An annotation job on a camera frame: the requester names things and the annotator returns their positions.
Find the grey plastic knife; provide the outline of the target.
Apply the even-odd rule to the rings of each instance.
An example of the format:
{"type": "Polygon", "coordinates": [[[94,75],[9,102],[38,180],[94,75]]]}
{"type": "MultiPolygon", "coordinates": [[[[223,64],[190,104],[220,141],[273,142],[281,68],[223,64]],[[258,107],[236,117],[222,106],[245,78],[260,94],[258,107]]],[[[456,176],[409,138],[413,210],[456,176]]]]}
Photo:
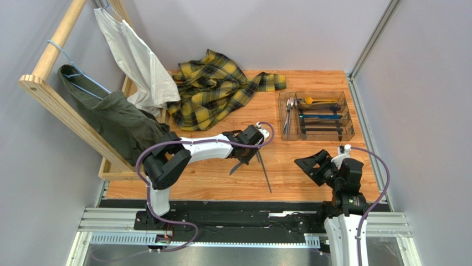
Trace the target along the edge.
{"type": "Polygon", "coordinates": [[[264,174],[264,177],[265,177],[265,180],[266,180],[266,184],[268,186],[268,190],[269,190],[270,193],[272,193],[269,177],[268,177],[266,167],[265,167],[265,164],[264,164],[264,161],[263,161],[263,158],[262,158],[262,155],[261,155],[260,151],[257,151],[256,156],[258,158],[259,163],[261,164],[263,174],[264,174]]]}

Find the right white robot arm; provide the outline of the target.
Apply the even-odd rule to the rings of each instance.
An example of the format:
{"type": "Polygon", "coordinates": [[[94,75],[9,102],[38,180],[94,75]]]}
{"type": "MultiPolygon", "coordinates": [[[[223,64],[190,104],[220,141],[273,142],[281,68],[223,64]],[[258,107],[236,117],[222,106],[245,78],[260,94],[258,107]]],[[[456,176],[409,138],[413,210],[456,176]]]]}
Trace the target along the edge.
{"type": "Polygon", "coordinates": [[[322,203],[315,218],[327,233],[331,264],[368,265],[368,203],[360,191],[364,164],[351,158],[348,148],[341,148],[335,157],[321,150],[294,162],[318,186],[332,189],[332,199],[322,203]]]}

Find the silver fork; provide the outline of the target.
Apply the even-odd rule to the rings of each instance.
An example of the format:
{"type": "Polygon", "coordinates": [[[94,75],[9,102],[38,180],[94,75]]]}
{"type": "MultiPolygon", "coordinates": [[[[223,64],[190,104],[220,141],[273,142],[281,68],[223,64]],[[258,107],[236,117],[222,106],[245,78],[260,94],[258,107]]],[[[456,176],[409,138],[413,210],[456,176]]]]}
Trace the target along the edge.
{"type": "Polygon", "coordinates": [[[286,102],[286,117],[283,126],[283,134],[288,134],[290,132],[290,123],[291,123],[291,111],[293,108],[293,98],[288,98],[286,102]]]}

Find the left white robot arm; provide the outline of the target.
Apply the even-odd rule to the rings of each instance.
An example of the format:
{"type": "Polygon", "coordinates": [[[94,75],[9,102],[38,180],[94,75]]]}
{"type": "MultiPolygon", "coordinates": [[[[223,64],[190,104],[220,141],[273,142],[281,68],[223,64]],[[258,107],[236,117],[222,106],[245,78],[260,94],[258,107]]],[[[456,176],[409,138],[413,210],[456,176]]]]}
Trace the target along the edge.
{"type": "Polygon", "coordinates": [[[147,209],[154,217],[170,210],[170,188],[185,168],[194,162],[234,158],[238,164],[248,164],[260,157],[260,148],[269,144],[273,132],[261,123],[245,130],[226,131],[203,138],[179,137],[175,132],[164,134],[160,143],[145,150],[136,161],[136,173],[147,188],[147,209]]]}

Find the silver spoon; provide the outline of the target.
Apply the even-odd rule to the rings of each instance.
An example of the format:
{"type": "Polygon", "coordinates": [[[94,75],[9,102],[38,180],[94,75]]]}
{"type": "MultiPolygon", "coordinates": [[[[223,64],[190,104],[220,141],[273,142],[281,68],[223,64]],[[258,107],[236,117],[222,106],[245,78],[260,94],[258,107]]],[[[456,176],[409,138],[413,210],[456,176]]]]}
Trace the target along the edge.
{"type": "Polygon", "coordinates": [[[293,98],[293,108],[292,108],[292,111],[291,111],[291,118],[292,118],[292,112],[295,109],[295,106],[296,106],[296,103],[297,103],[297,100],[294,97],[292,97],[292,98],[293,98]]]}

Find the black metal spoon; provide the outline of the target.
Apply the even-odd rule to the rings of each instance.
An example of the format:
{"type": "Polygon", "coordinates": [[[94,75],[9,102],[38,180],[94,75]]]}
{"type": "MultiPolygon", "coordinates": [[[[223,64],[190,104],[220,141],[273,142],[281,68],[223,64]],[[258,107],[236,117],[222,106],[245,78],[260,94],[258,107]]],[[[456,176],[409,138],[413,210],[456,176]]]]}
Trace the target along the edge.
{"type": "Polygon", "coordinates": [[[340,111],[341,107],[336,104],[302,105],[299,109],[303,111],[340,111]]]}

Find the blue metal knife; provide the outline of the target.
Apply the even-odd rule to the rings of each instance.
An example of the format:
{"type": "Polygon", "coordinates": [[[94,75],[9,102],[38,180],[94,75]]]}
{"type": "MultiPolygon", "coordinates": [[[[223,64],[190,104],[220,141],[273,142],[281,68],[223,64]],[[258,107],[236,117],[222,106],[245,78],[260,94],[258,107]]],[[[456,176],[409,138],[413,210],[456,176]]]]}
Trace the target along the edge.
{"type": "Polygon", "coordinates": [[[299,115],[301,119],[342,119],[342,115],[299,115]]]}

